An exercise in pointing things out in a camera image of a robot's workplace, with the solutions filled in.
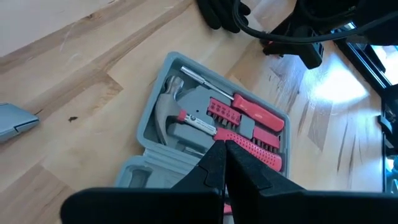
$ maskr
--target red bit holder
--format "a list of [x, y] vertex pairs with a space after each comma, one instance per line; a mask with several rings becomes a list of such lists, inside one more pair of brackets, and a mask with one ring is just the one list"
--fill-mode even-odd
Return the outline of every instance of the red bit holder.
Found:
[[[232, 127], [241, 124], [241, 113], [214, 98], [210, 98], [207, 111], [208, 115], [212, 116], [213, 119], [222, 121], [223, 126], [229, 126], [229, 123], [232, 124]], [[276, 152], [280, 148], [280, 142], [277, 136], [257, 126], [255, 126], [253, 130], [252, 142], [272, 152]]]
[[207, 111], [234, 125], [239, 125], [241, 122], [241, 114], [239, 112], [214, 98], [210, 98], [210, 105], [207, 108]]

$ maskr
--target wood grain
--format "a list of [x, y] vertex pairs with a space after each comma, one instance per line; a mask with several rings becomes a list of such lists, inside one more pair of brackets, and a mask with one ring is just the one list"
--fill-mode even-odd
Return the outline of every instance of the wood grain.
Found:
[[73, 193], [40, 165], [34, 165], [0, 193], [1, 223], [55, 223], [63, 201]]
[[[295, 3], [245, 2], [259, 30], [272, 30]], [[18, 49], [0, 58], [0, 102], [41, 118], [0, 145], [1, 223], [59, 222], [67, 195], [113, 185], [123, 162], [144, 150], [137, 125], [171, 51], [289, 115], [291, 180], [315, 190], [381, 191], [381, 100], [332, 42], [322, 65], [307, 70], [296, 56], [265, 56], [247, 34], [209, 29], [194, 0], [120, 0], [78, 15], [31, 44], [16, 40]]]

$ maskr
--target red screwdriver handle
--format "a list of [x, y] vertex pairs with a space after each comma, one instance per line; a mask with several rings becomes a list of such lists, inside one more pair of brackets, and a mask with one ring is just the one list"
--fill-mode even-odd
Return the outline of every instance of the red screwdriver handle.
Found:
[[285, 126], [284, 120], [278, 118], [259, 105], [248, 102], [239, 94], [234, 94], [232, 106], [244, 111], [249, 117], [274, 131], [281, 131]]

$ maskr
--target black cable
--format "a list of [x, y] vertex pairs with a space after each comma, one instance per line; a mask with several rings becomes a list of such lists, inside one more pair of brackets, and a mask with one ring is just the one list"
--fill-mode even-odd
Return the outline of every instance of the black cable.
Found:
[[386, 16], [383, 16], [382, 18], [375, 19], [372, 22], [369, 22], [361, 27], [357, 27], [355, 29], [351, 29], [351, 30], [344, 31], [344, 32], [338, 32], [338, 33], [334, 33], [334, 34], [325, 34], [325, 35], [319, 35], [316, 37], [289, 37], [289, 36], [284, 36], [284, 35], [267, 34], [263, 31], [258, 31], [258, 30], [248, 27], [246, 24], [243, 23], [241, 18], [239, 16], [237, 16], [237, 15], [239, 15], [238, 9], [239, 9], [240, 2], [241, 2], [240, 0], [235, 0], [232, 15], [233, 15], [233, 19], [234, 19], [236, 25], [241, 30], [243, 30], [243, 32], [245, 32], [255, 38], [278, 42], [278, 43], [283, 43], [283, 44], [312, 44], [312, 43], [323, 42], [323, 41], [327, 41], [327, 40], [343, 39], [343, 38], [349, 37], [351, 35], [362, 34], [363, 32], [365, 32], [369, 29], [372, 29], [372, 28], [398, 16], [398, 11], [395, 11], [395, 12], [387, 14]]
[[348, 11], [341, 12], [339, 14], [336, 14], [336, 15], [333, 15], [333, 16], [330, 16], [330, 17], [317, 17], [317, 16], [312, 15], [308, 11], [307, 7], [305, 7], [305, 1], [306, 0], [298, 0], [298, 1], [299, 1], [298, 5], [300, 6], [302, 12], [304, 13], [304, 16], [306, 16], [307, 18], [309, 18], [309, 19], [311, 19], [313, 21], [322, 21], [322, 22], [334, 21], [336, 19], [342, 19], [342, 18], [345, 18], [345, 17], [353, 16], [354, 15], [354, 11], [355, 11], [355, 8], [354, 8], [354, 9], [350, 9]]

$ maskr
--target hammer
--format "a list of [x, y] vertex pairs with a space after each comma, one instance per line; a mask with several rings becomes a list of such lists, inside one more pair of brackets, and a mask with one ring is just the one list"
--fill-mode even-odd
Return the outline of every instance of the hammer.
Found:
[[274, 154], [263, 150], [248, 139], [232, 132], [228, 129], [216, 128], [204, 121], [188, 114], [178, 105], [175, 95], [181, 90], [184, 82], [181, 78], [172, 76], [166, 82], [166, 92], [159, 95], [155, 105], [156, 129], [161, 143], [167, 145], [166, 119], [173, 116], [177, 121], [189, 124], [217, 140], [233, 140], [248, 153], [254, 155], [263, 163], [267, 164], [271, 169], [280, 171], [282, 168], [282, 158], [278, 154]]
[[159, 95], [155, 105], [155, 126], [162, 144], [167, 146], [166, 120], [169, 116], [177, 117], [181, 107], [175, 96], [182, 89], [184, 81], [180, 77], [172, 76], [166, 80], [166, 91]]

